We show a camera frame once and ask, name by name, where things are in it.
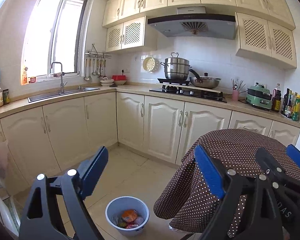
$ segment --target blue gripper pad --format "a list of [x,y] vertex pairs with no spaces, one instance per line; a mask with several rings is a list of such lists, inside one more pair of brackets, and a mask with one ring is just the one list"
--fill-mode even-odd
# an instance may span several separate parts
[[296,163],[300,168],[300,151],[292,144],[287,147],[287,155]]
[[81,179],[79,195],[82,200],[91,196],[107,163],[108,150],[103,146],[90,160],[85,160],[79,165],[78,172]]
[[194,157],[210,188],[210,192],[222,199],[226,194],[223,190],[223,179],[202,146],[198,145],[194,149]]

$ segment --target window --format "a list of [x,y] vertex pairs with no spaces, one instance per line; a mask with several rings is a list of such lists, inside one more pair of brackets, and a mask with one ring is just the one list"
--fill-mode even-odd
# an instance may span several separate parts
[[46,79],[50,73],[78,73],[83,15],[87,0],[40,0],[29,19],[21,68],[27,76]]

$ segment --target countertop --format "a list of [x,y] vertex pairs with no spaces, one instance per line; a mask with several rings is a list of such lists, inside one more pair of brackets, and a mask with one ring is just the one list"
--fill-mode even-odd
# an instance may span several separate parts
[[233,111],[238,111],[238,112],[242,112],[242,113],[246,113],[246,114],[252,114],[252,115],[268,118],[271,120],[290,124],[290,125],[300,128],[300,121],[295,122],[295,121],[292,121],[291,119],[286,118],[282,114],[275,113],[272,111],[268,112],[266,110],[257,109],[257,108],[252,107],[251,105],[248,105],[248,104],[245,104],[242,102],[238,102],[238,101],[233,101],[231,98],[226,98],[228,103],[222,103],[222,102],[217,102],[217,101],[205,100],[205,99],[201,99],[201,98],[192,98],[192,97],[181,96],[181,95],[163,94],[163,93],[149,91],[149,89],[151,89],[151,88],[159,88],[159,87],[160,86],[155,85],[155,84],[153,86],[151,86],[151,85],[147,85],[147,86],[122,85],[122,86],[118,86],[118,87],[98,87],[98,88],[100,88],[100,90],[79,92],[79,93],[74,93],[74,94],[58,96],[58,97],[54,97],[54,98],[47,98],[47,99],[32,102],[32,103],[28,102],[28,98],[25,98],[25,99],[11,102],[8,105],[0,107],[0,118],[6,117],[8,115],[15,114],[15,113],[18,113],[18,112],[21,112],[24,110],[28,110],[28,109],[31,109],[34,107],[52,104],[52,103],[60,102],[63,100],[97,95],[97,94],[102,94],[102,93],[109,93],[109,92],[125,92],[125,93],[140,94],[140,95],[146,95],[146,96],[170,98],[170,99],[181,100],[181,101],[191,102],[191,103],[197,103],[197,104],[202,104],[202,105],[207,105],[207,106],[220,107],[220,108],[224,108],[224,109],[229,109],[229,110],[233,110]]

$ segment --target stainless steel pot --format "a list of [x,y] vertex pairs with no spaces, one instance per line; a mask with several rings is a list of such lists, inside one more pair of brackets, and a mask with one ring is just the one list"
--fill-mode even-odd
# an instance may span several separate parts
[[160,64],[164,66],[164,75],[167,79],[187,80],[189,75],[189,61],[184,58],[179,58],[179,53],[172,52],[172,57],[166,58],[164,63]]

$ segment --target polka dot tablecloth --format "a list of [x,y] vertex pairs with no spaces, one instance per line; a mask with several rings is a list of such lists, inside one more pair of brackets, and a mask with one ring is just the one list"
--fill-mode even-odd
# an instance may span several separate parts
[[[181,167],[154,204],[157,217],[173,218],[170,222],[173,228],[202,233],[219,204],[218,197],[210,192],[195,162],[194,148],[197,145],[202,145],[211,157],[220,159],[227,169],[249,177],[264,174],[255,161],[255,152],[264,147],[286,169],[287,175],[300,180],[300,168],[287,156],[286,147],[277,140],[241,129],[209,132],[189,149]],[[242,195],[228,231],[230,237],[236,233],[245,200],[246,196]]]

